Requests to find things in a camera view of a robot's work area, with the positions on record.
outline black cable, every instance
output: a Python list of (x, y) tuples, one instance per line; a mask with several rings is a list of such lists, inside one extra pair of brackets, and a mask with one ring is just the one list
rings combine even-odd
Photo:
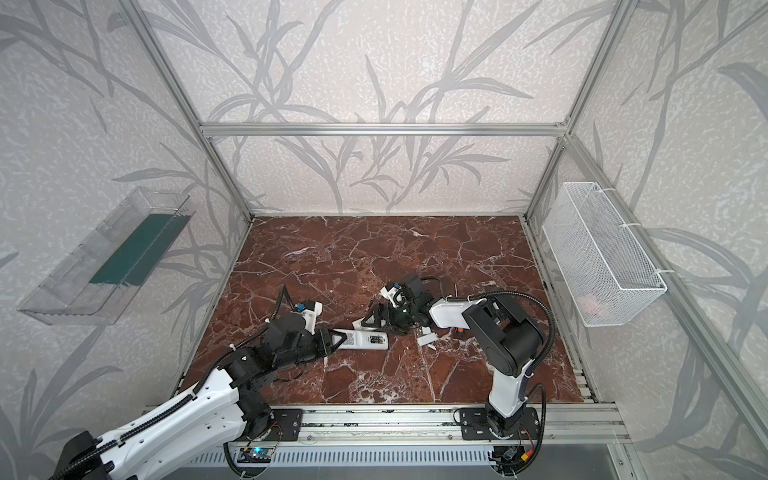
[(442, 289), (442, 279), (437, 277), (437, 276), (423, 276), (423, 277), (421, 277), (421, 281), (422, 282), (425, 282), (427, 280), (435, 280), (435, 281), (437, 281), (438, 284), (440, 285), (440, 296), (442, 298), (445, 298), (445, 292)]
[(306, 372), (306, 363), (304, 364), (304, 368), (299, 372), (299, 375), (293, 377), (292, 379), (275, 379), (275, 382), (291, 382), (293, 380), (301, 378), (302, 375), (304, 375), (304, 372)]
[[(503, 460), (496, 460), (496, 462), (499, 465), (507, 465), (512, 467), (512, 471), (514, 475), (517, 475), (520, 472), (523, 472), (526, 468), (528, 468), (531, 463), (536, 459), (538, 456), (539, 450), (541, 450), (541, 444), (544, 441), (544, 425), (547, 419), (547, 393), (544, 390), (544, 386), (541, 383), (537, 383), (534, 385), (534, 387), (531, 389), (530, 392), (528, 392), (528, 397), (532, 397), (536, 392), (539, 392), (541, 394), (541, 418), (539, 419), (539, 430), (538, 430), (538, 437), (536, 438), (536, 446), (533, 448), (533, 453), (531, 453), (531, 458), (528, 460), (525, 460), (522, 464), (522, 467), (519, 470), (515, 470), (516, 465), (520, 465), (520, 462), (504, 462)], [(503, 476), (509, 476), (504, 475), (503, 469), (500, 472)]]
[(245, 470), (235, 465), (235, 462), (232, 460), (232, 453), (230, 452), (229, 442), (224, 444), (224, 459), (227, 460), (227, 465), (229, 465), (230, 470), (232, 470), (232, 472), (234, 472), (235, 475), (240, 478), (256, 478), (261, 473), (259, 472), (256, 475), (248, 475)]
[(547, 331), (547, 341), (544, 344), (544, 348), (539, 352), (539, 354), (534, 359), (533, 363), (528, 367), (527, 370), (525, 370), (523, 375), (523, 380), (520, 384), (520, 400), (525, 400), (525, 387), (528, 386), (528, 379), (531, 378), (533, 375), (534, 370), (541, 365), (542, 362), (544, 362), (544, 359), (549, 355), (549, 352), (552, 350), (552, 346), (554, 345), (554, 339), (558, 335), (558, 326), (554, 322), (554, 315), (552, 315), (552, 311), (538, 298), (532, 295), (528, 295), (527, 293), (523, 292), (516, 292), (514, 290), (496, 290), (493, 292), (484, 292), (484, 293), (477, 293), (475, 295), (470, 295), (466, 299), (463, 298), (446, 298), (449, 302), (465, 302), (465, 301), (473, 301), (478, 300), (481, 298), (488, 298), (490, 296), (497, 296), (497, 295), (514, 295), (514, 296), (521, 296), (523, 298), (526, 298), (536, 305), (539, 306), (542, 310), (544, 310), (545, 315), (547, 316), (547, 324), (549, 326), (549, 331)]
[(77, 470), (84, 468), (94, 458), (98, 457), (99, 455), (111, 449), (117, 444), (118, 444), (117, 440), (110, 440), (109, 442), (103, 444), (101, 447), (95, 449), (93, 452), (83, 455), (82, 457), (78, 458), (74, 462), (70, 463), (69, 465), (66, 466), (66, 468), (63, 468), (62, 470), (59, 470), (58, 472), (54, 473), (53, 476), (50, 477), (48, 480), (60, 480), (61, 478), (66, 478), (69, 475), (72, 475)]
[[(277, 304), (275, 305), (275, 310), (272, 314), (271, 320), (275, 319), (275, 317), (277, 316), (278, 310), (280, 310), (280, 304), (282, 303), (283, 295), (287, 296), (289, 299), (288, 301), (290, 302), (290, 297), (288, 296), (288, 290), (286, 289), (285, 285), (283, 285), (282, 288), (280, 289), (280, 293), (278, 294), (278, 301), (277, 301)], [(268, 327), (269, 325), (265, 325), (258, 332), (240, 341), (238, 344), (235, 345), (235, 349), (238, 349), (241, 346), (249, 342), (252, 342), (253, 340), (262, 336), (266, 332), (266, 329)], [(208, 366), (208, 368), (206, 368), (205, 372), (203, 373), (203, 376), (200, 377), (200, 380), (197, 382), (195, 387), (192, 388), (191, 394), (179, 400), (179, 402), (175, 403), (169, 409), (164, 410), (163, 412), (157, 414), (156, 416), (152, 417), (146, 422), (143, 422), (140, 425), (137, 425), (135, 428), (132, 428), (131, 430), (128, 430), (124, 434), (120, 435), (120, 443), (122, 444), (129, 438), (136, 436), (137, 434), (143, 432), (144, 430), (150, 428), (153, 425), (156, 425), (159, 421), (166, 419), (168, 416), (178, 411), (181, 407), (191, 402), (197, 396), (200, 390), (202, 390), (203, 386), (205, 386), (205, 382), (208, 380), (208, 377), (210, 376), (210, 374), (219, 366), (222, 360), (224, 360), (230, 355), (230, 353), (231, 351), (227, 350), (226, 352), (219, 355), (213, 362), (211, 362), (211, 364)], [(82, 457), (78, 458), (78, 460), (76, 460), (75, 462), (70, 463), (69, 465), (67, 465), (67, 467), (63, 468), (61, 471), (54, 473), (53, 476), (50, 477), (48, 480), (61, 480), (62, 478), (66, 478), (67, 476), (76, 472), (80, 468), (83, 468), (87, 463), (93, 460), (96, 456), (101, 455), (102, 453), (106, 452), (109, 449), (112, 449), (117, 445), (118, 445), (117, 440), (111, 440), (103, 444), (101, 447), (95, 449), (93, 452), (90, 452), (87, 455), (83, 455)]]

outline clear plastic bin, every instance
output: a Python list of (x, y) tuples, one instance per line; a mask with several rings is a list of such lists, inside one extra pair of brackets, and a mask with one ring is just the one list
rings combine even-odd
[(49, 325), (112, 325), (194, 210), (189, 195), (137, 188), (19, 306)]

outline wallpaper with leaf pattern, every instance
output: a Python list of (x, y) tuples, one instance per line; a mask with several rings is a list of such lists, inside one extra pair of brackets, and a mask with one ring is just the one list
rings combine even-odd
[[(206, 122), (559, 122), (614, 0), (141, 0)], [(111, 28), (121, 28), (115, 17)], [(525, 211), (550, 138), (234, 137), (256, 212)]]
[[(0, 477), (170, 395), (246, 231), (133, 34), (96, 0), (0, 2)], [(197, 212), (113, 326), (16, 310), (135, 187)]]
[(578, 136), (768, 395), (768, 2), (672, 2), (629, 35)]
[[(764, 0), (638, 8), (576, 125), (764, 392), (767, 14)], [(537, 227), (558, 185), (583, 179), (566, 159)], [(557, 276), (551, 254), (548, 266)], [(570, 315), (600, 397), (620, 405), (651, 478), (768, 478), (765, 452), (663, 300), (622, 327), (585, 329)]]

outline robotic arm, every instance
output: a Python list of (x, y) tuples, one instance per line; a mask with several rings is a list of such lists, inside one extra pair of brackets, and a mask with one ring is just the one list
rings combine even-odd
[(283, 294), (285, 286), (271, 321), (230, 345), (195, 386), (97, 439), (83, 432), (69, 440), (51, 480), (156, 480), (243, 434), (266, 435), (275, 418), (259, 390), (277, 370), (327, 357), (346, 340), (334, 332), (341, 337), (334, 343), (325, 328), (315, 332), (319, 302), (291, 305), (277, 318)]
[[(397, 283), (388, 283), (381, 295), (389, 302), (375, 306), (360, 321), (360, 326), (398, 334), (432, 324), (438, 328), (470, 329), (493, 367), (493, 387), (485, 411), (470, 412), (471, 428), (465, 430), (481, 434), (472, 439), (510, 439), (519, 434), (526, 415), (533, 415), (532, 422), (538, 425), (536, 447), (522, 455), (507, 452), (508, 455), (498, 460), (501, 473), (519, 473), (530, 465), (541, 447), (546, 415), (544, 387), (537, 384), (528, 393), (526, 390), (528, 380), (554, 345), (557, 336), (554, 317), (542, 301), (527, 293), (497, 290), (455, 298), (442, 293), (441, 283), (441, 297), (436, 299), (425, 287), (425, 280), (439, 281), (435, 277), (419, 278), (411, 274)], [(515, 297), (528, 299), (544, 310), (549, 326), (546, 340), (536, 321), (518, 305)], [(535, 390), (541, 393), (540, 422), (535, 410), (526, 408), (528, 397)]]

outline aluminum rail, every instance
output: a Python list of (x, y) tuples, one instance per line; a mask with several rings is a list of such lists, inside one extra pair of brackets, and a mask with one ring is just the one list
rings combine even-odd
[[(616, 2), (613, 15), (605, 29), (603, 39), (598, 46), (597, 52), (594, 54), (592, 63), (587, 70), (587, 74), (584, 76), (584, 81), (581, 83), (581, 87), (576, 94), (576, 99), (571, 107), (571, 111), (566, 117), (565, 123), (567, 124), (567, 133), (570, 134), (574, 130), (576, 123), (578, 123), (584, 110), (586, 110), (594, 89), (598, 86), (598, 82), (605, 73), (608, 62), (616, 51), (616, 47), (621, 40), (621, 36), (624, 34), (624, 30), (627, 29), (629, 19), (637, 6), (637, 2), (638, 0), (618, 0)], [(531, 203), (528, 204), (528, 209), (525, 213), (526, 217), (530, 217), (533, 214), (539, 201), (541, 201), (541, 195), (549, 184), (549, 180), (554, 176), (555, 171), (557, 171), (558, 166), (560, 165), (564, 147), (561, 143), (562, 137), (560, 135), (558, 136), (558, 143), (552, 151), (552, 155), (549, 157), (549, 162), (547, 163), (544, 173), (541, 175), (536, 190), (534, 190)]]
[(348, 135), (445, 137), (559, 137), (564, 124), (202, 124), (206, 137), (319, 137)]
[(224, 187), (232, 196), (235, 204), (243, 212), (245, 218), (250, 220), (250, 208), (243, 194), (237, 188), (227, 166), (221, 160), (214, 146), (200, 132), (200, 119), (197, 117), (191, 100), (181, 87), (181, 82), (170, 66), (170, 61), (165, 56), (165, 52), (155, 37), (154, 31), (149, 25), (149, 20), (147, 20), (146, 15), (141, 10), (141, 6), (139, 6), (137, 0), (118, 0), (118, 4), (120, 5), (126, 26), (136, 35), (139, 44), (144, 49), (144, 53), (149, 57), (184, 120), (187, 121), (190, 132), (195, 137), (195, 140), (197, 140), (197, 143), (200, 144), (200, 149), (206, 154), (208, 161), (221, 179)]
[[(483, 405), (291, 405), (304, 415), (292, 445), (508, 445), (510, 441), (463, 440), (454, 417), (462, 407)], [(537, 404), (531, 404), (539, 410)], [(273, 406), (276, 411), (280, 406)], [(547, 404), (545, 443), (631, 443), (613, 403)], [(254, 442), (271, 446), (274, 442)]]
[[(612, 189), (614, 186), (605, 176), (581, 141), (571, 135), (565, 135), (563, 145), (575, 160), (587, 180), (596, 182), (605, 190), (608, 199), (616, 207), (627, 223), (640, 223), (624, 199)], [(648, 232), (642, 227), (635, 227), (634, 235), (656, 268), (674, 270), (667, 258), (661, 253)], [(755, 435), (757, 441), (768, 453), (768, 399), (763, 395), (749, 373), (746, 372), (733, 350), (715, 330), (712, 322), (702, 311), (699, 303), (675, 273), (662, 273), (667, 283), (664, 298), (672, 309), (677, 321), (696, 346), (704, 362), (720, 380), (733, 407), (742, 415), (744, 422)]]

